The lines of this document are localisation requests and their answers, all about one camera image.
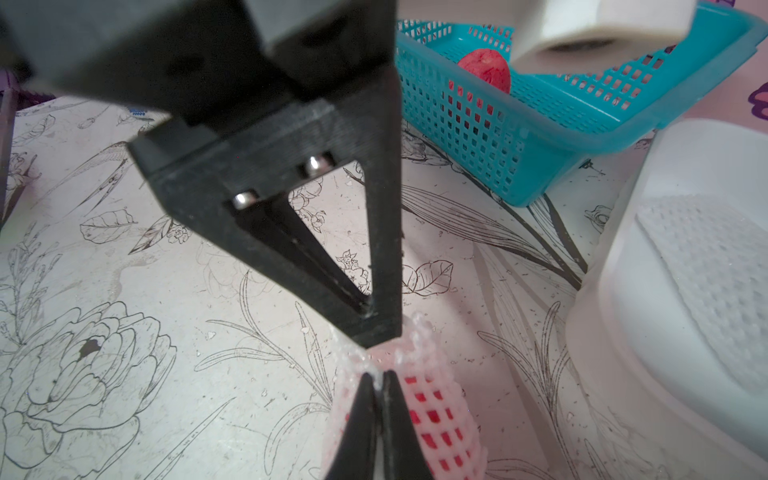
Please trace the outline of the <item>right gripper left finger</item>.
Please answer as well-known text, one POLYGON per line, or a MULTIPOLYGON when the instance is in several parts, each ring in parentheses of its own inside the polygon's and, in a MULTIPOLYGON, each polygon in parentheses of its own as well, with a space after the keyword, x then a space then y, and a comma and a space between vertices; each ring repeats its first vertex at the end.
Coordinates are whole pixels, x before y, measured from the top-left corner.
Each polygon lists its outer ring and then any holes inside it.
POLYGON ((379 413, 373 377, 362 375, 349 420, 327 470, 326 480, 372 480, 376 463, 379 413))

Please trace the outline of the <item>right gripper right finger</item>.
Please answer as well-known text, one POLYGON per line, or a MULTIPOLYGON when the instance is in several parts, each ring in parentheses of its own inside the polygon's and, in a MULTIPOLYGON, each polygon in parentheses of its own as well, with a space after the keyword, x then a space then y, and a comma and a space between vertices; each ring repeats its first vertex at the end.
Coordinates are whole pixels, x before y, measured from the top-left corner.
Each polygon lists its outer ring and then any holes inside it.
POLYGON ((397 374, 383 374, 379 395, 383 471, 387 480, 432 480, 397 374))

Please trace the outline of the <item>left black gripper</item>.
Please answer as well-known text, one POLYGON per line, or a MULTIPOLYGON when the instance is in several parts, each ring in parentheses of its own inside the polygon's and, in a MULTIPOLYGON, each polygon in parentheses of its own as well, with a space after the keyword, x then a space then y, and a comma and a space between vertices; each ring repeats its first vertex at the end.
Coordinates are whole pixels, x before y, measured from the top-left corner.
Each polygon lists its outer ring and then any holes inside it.
POLYGON ((370 348, 402 330, 396 10, 393 1, 5 1, 1 64, 45 92, 191 121, 250 97, 197 125, 171 119, 129 152, 171 218, 370 348), (369 293, 289 201, 350 162, 364 172, 369 293))

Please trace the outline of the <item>red apple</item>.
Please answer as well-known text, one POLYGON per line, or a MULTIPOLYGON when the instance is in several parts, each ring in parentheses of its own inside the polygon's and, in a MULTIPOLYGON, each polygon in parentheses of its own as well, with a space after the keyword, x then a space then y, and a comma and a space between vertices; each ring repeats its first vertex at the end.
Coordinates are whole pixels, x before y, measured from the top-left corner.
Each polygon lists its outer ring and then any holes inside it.
POLYGON ((477 49, 465 55, 458 66, 499 91, 511 91, 511 72, 507 60, 496 50, 477 49))
POLYGON ((466 407, 449 399, 450 387, 424 376, 403 380, 405 400, 423 455, 435 479, 469 479, 473 475, 472 431, 466 407))

